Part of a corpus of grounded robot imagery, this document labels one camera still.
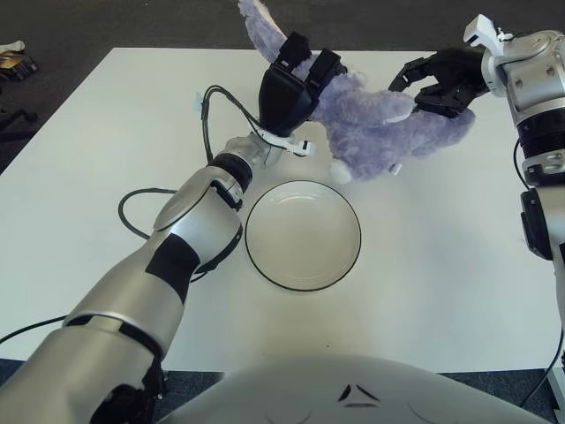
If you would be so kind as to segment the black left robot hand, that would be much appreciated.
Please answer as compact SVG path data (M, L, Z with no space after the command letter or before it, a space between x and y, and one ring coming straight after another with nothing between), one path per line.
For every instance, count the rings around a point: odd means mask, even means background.
M260 126L278 137L288 137L319 104L320 95L337 75L347 72L341 57L323 49L304 80L293 71L312 56L308 40L291 33L266 70L260 86Z

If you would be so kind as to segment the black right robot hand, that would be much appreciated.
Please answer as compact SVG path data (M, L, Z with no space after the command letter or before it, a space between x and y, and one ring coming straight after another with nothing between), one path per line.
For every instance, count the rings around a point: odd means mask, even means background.
M416 107L444 117L458 117L488 91L481 71L482 58L482 49L441 49L406 63L388 89L402 92L414 82L433 77L436 83L416 95Z

